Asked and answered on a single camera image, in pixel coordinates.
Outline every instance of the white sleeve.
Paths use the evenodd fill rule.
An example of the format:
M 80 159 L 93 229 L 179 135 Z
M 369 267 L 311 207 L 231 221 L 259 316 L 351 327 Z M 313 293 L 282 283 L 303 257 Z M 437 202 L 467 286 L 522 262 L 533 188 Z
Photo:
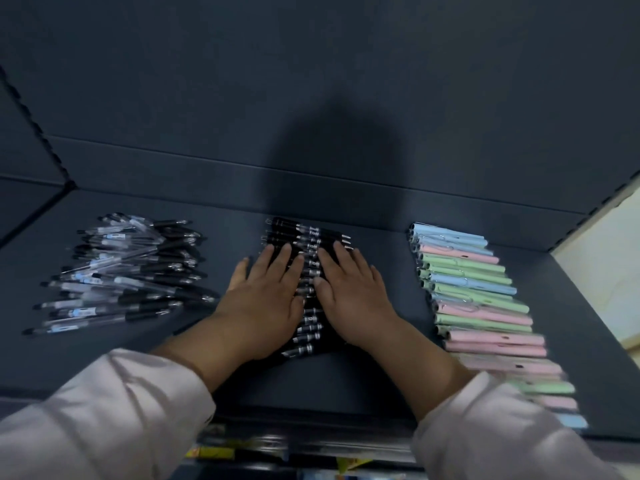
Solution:
M 427 414 L 412 451 L 430 480 L 621 479 L 552 413 L 486 372 Z
M 165 479 L 215 411 L 200 378 L 116 349 L 0 422 L 3 479 Z

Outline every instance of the wall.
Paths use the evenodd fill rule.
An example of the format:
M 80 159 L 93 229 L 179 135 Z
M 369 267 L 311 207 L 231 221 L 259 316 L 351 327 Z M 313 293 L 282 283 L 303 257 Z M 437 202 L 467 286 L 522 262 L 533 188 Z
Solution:
M 640 333 L 640 191 L 553 254 L 617 339 Z

